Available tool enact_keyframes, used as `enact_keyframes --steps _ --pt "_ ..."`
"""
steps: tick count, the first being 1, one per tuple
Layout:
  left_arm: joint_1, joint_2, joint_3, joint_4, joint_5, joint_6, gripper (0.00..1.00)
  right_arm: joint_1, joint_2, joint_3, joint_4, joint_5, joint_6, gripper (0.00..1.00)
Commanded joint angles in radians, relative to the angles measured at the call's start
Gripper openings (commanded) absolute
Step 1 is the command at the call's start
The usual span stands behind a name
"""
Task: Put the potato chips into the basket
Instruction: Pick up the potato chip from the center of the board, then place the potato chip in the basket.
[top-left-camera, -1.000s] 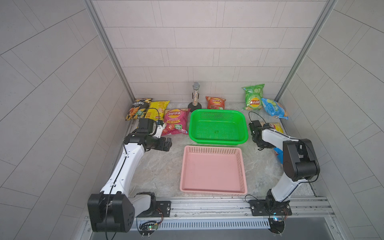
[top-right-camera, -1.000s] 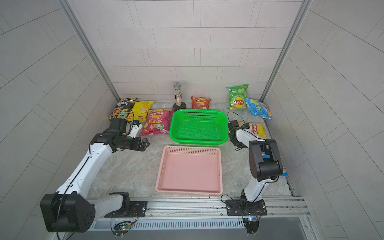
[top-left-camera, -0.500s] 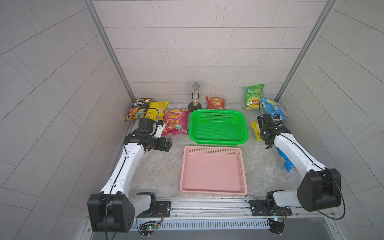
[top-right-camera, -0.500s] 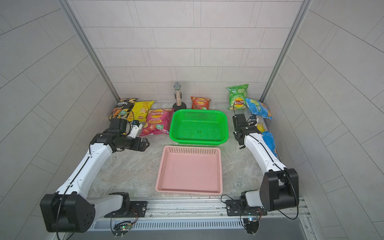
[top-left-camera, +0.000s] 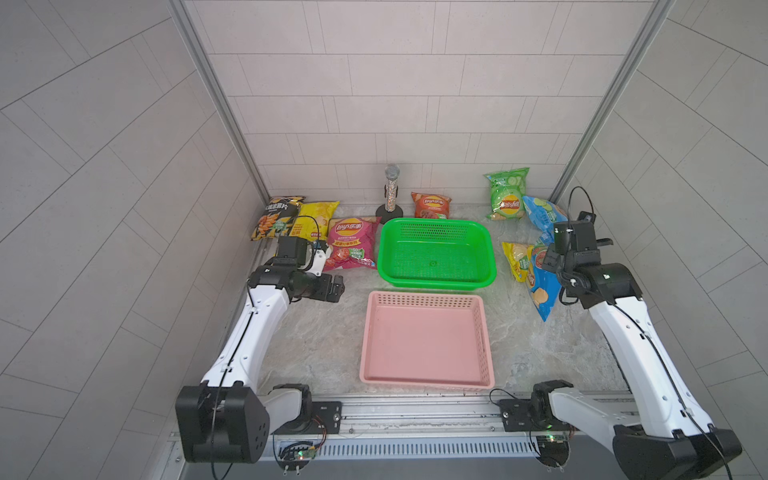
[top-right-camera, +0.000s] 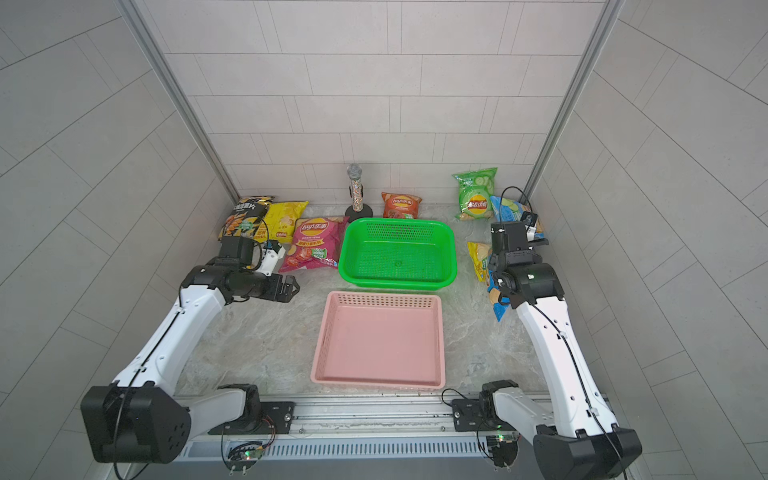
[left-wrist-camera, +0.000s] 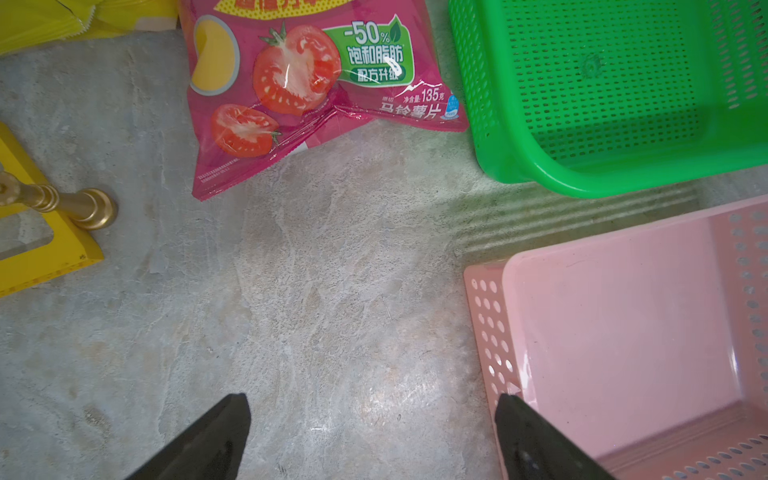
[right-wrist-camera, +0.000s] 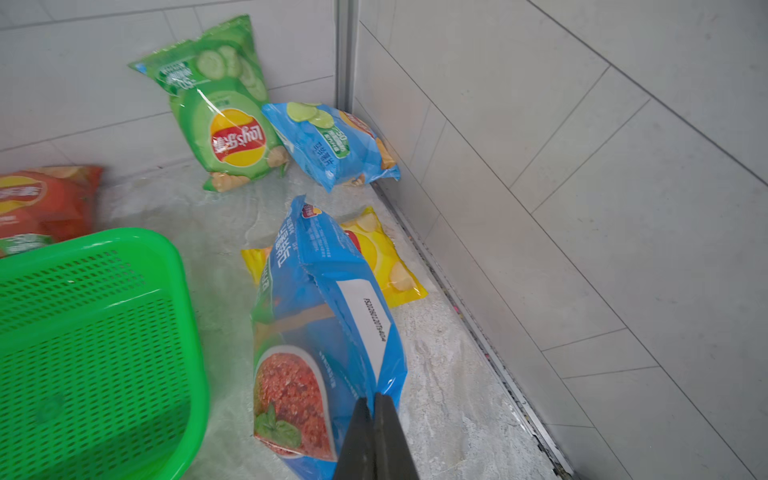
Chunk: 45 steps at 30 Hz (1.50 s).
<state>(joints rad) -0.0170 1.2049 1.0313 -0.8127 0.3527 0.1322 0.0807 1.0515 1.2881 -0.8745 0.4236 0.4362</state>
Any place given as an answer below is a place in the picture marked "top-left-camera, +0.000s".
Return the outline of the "light blue chips bag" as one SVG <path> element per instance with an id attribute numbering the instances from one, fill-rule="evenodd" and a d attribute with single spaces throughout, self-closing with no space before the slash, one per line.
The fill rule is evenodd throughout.
<path id="1" fill-rule="evenodd" d="M 526 214 L 536 228 L 541 231 L 540 241 L 544 244 L 554 242 L 554 226 L 566 222 L 565 213 L 548 200 L 524 196 L 523 204 Z"/>

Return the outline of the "green cucumber chips bag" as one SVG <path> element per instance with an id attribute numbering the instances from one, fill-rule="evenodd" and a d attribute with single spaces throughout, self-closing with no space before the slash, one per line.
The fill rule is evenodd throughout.
<path id="1" fill-rule="evenodd" d="M 523 197 L 527 192 L 529 168 L 499 171 L 485 175 L 490 184 L 490 220 L 520 219 L 524 216 Z"/>

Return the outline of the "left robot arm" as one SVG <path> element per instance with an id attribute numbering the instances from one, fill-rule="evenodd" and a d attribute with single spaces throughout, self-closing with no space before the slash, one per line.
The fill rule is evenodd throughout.
<path id="1" fill-rule="evenodd" d="M 246 283 L 246 300 L 232 333 L 199 384 L 175 402 L 184 458 L 189 463 L 235 464 L 259 460 L 280 428 L 310 425 L 312 395 L 304 384 L 282 384 L 257 394 L 273 335 L 291 304 L 302 299 L 336 303 L 342 276 L 325 272 L 326 242 L 281 237 L 275 255 Z"/>

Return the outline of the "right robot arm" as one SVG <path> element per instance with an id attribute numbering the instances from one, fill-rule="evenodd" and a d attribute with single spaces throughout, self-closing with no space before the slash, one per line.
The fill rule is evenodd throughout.
<path id="1" fill-rule="evenodd" d="M 727 469 L 743 452 L 736 434 L 715 425 L 695 399 L 659 340 L 639 284 L 620 263 L 604 264 L 594 217 L 554 226 L 542 260 L 561 291 L 600 327 L 633 396 L 636 414 L 600 401 L 565 381 L 537 384 L 532 419 L 568 424 L 609 450 L 629 479 L 702 479 Z"/>

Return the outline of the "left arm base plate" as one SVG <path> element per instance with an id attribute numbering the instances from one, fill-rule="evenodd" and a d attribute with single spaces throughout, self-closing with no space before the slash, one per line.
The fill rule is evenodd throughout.
<path id="1" fill-rule="evenodd" d="M 342 419 L 341 401 L 313 402 L 310 418 L 306 422 L 293 420 L 277 428 L 275 434 L 287 436 L 321 435 L 323 432 L 338 434 Z"/>

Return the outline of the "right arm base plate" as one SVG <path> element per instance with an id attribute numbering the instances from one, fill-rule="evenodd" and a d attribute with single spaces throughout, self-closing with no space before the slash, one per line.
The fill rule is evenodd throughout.
<path id="1" fill-rule="evenodd" d="M 565 435 L 577 432 L 577 429 L 568 423 L 536 414 L 531 404 L 528 399 L 495 400 L 505 432 L 556 432 Z"/>

